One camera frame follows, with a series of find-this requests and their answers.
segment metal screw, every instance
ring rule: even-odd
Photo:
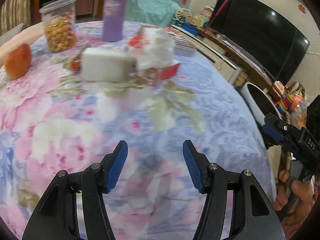
[[[63,177],[66,174],[66,171],[65,170],[58,171],[57,174],[58,174],[59,177]]]
[[[218,168],[218,165],[215,164],[215,163],[210,163],[209,164],[209,168],[212,169],[212,170],[216,170]]]
[[[99,168],[100,168],[100,163],[94,163],[91,165],[91,169],[93,169],[93,170],[97,170]]]
[[[246,175],[246,176],[251,176],[251,175],[252,175],[252,172],[249,171],[249,170],[244,170],[243,173],[244,173],[244,175]]]

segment television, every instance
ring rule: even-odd
[[[309,46],[291,22],[258,0],[217,0],[212,17],[210,28],[241,47],[273,81],[284,85]]]

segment table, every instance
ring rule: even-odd
[[[268,92],[271,94],[274,100],[279,101],[281,99],[281,96],[272,87],[272,82],[263,73],[261,73],[261,71],[257,70],[257,68],[254,65],[252,65],[252,63],[250,63],[245,57],[241,56],[235,49],[231,48],[221,39],[218,39],[208,30],[197,28],[197,32],[201,36],[214,42],[223,50],[232,55],[232,57],[235,58],[239,62],[239,64],[245,69],[245,72],[248,74],[250,80],[252,80],[252,82],[255,85],[260,87],[262,90],[264,90],[265,88],[268,89]]]
[[[128,158],[116,188],[104,196],[117,240],[192,238],[205,196],[188,174],[186,139],[226,170],[250,169],[273,200],[275,183],[256,123],[244,100],[200,53],[176,55],[182,62],[177,75],[157,88],[139,81],[125,89],[87,84],[63,68],[66,58],[87,44],[123,49],[140,28],[125,22],[124,40],[104,43],[101,26],[76,25],[77,45],[55,55],[41,37],[31,46],[29,72],[18,80],[9,81],[0,70],[0,216],[10,230],[21,239],[57,171],[82,171],[120,140],[129,145]],[[229,221],[231,208],[229,196]],[[85,238],[82,219],[79,212]]]

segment purple bottle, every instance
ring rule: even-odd
[[[104,0],[102,40],[113,42],[122,40],[127,0]]]

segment striped curtain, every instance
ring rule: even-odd
[[[0,35],[24,23],[29,27],[30,0],[6,0],[0,8]]]

